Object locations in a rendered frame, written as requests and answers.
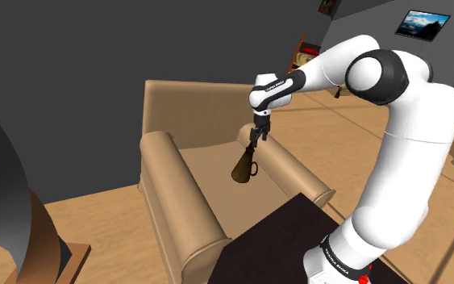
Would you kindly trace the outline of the brown cone-shaped jug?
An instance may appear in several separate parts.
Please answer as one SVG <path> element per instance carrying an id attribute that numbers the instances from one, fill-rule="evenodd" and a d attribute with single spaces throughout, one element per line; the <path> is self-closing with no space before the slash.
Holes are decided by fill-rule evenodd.
<path id="1" fill-rule="evenodd" d="M 244 154 L 231 171 L 231 177 L 235 182 L 247 183 L 251 177 L 258 174 L 258 164 L 253 160 L 255 148 L 250 144 L 246 147 Z"/>

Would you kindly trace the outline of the wooden shelf with red item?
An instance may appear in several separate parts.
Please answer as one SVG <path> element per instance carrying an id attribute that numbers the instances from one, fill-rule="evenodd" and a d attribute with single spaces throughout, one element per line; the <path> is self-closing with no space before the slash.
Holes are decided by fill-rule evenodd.
<path id="1" fill-rule="evenodd" d="M 287 73 L 294 71 L 307 62 L 314 59 L 319 53 L 321 47 L 316 44 L 309 44 L 305 41 L 306 35 L 303 34 L 298 41 L 298 46 L 293 54 Z"/>

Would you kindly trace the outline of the dark robot stand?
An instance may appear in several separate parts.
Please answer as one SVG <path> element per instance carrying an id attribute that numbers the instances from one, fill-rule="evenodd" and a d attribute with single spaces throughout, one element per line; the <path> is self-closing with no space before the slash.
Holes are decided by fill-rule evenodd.
<path id="1" fill-rule="evenodd" d="M 308 284 L 304 253 L 338 226 L 300 193 L 227 245 L 208 284 Z"/>

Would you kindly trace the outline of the brown and grey curved sculpture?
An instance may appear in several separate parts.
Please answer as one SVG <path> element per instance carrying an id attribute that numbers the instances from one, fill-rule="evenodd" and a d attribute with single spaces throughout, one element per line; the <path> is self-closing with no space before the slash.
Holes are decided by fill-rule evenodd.
<path id="1" fill-rule="evenodd" d="M 91 251 L 59 236 L 1 125 L 0 247 L 16 265 L 3 284 L 74 284 Z"/>

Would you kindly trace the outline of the dark wall picture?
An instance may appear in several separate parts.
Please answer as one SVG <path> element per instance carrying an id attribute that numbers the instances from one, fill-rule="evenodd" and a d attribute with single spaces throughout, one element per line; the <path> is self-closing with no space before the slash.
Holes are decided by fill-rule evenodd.
<path id="1" fill-rule="evenodd" d="M 324 15 L 331 16 L 332 11 L 334 10 L 335 4 L 337 0 L 322 0 L 318 12 Z"/>

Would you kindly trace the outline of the landscape wall picture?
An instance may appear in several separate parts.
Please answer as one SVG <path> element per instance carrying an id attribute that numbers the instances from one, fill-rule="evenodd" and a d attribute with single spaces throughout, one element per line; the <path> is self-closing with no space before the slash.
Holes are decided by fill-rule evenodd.
<path id="1" fill-rule="evenodd" d="M 450 15 L 409 10 L 395 34 L 432 42 L 450 18 Z"/>

